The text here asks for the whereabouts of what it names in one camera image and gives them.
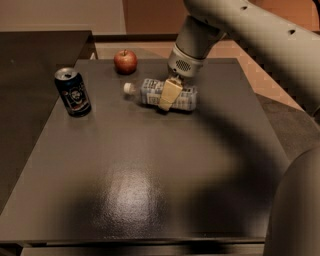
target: white bottle cap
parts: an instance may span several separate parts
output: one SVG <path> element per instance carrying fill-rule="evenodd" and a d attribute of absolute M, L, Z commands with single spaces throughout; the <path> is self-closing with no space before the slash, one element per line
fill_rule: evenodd
<path fill-rule="evenodd" d="M 131 95 L 132 94 L 132 86 L 133 86 L 132 83 L 125 83 L 123 86 L 124 93 Z"/>

